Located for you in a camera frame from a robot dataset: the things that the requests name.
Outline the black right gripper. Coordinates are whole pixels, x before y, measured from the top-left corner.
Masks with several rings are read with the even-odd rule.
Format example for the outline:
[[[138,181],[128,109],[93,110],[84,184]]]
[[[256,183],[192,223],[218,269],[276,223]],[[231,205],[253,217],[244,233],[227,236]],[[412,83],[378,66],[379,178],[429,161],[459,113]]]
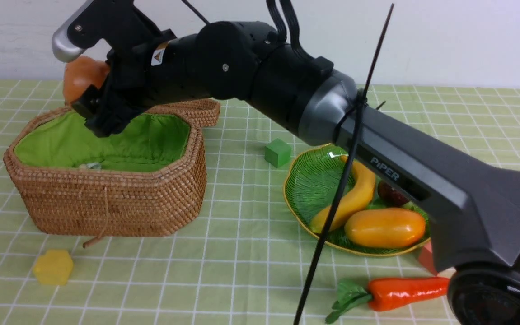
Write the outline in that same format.
[[[156,105],[183,101],[183,58],[176,39],[121,58],[112,49],[103,62],[110,71],[101,88],[88,86],[71,107],[98,137],[121,133]]]

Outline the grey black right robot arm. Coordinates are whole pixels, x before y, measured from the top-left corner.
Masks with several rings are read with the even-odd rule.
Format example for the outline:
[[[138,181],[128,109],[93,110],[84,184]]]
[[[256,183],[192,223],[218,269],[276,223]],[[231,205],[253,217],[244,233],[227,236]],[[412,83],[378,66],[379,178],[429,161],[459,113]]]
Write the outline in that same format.
[[[431,217],[435,265],[463,325],[520,325],[520,171],[485,164],[376,111],[323,57],[305,62],[261,21],[216,21],[171,40],[151,21],[78,17],[54,35],[74,61],[103,39],[107,84],[74,105],[98,137],[155,105],[237,98],[312,146],[336,144]]]

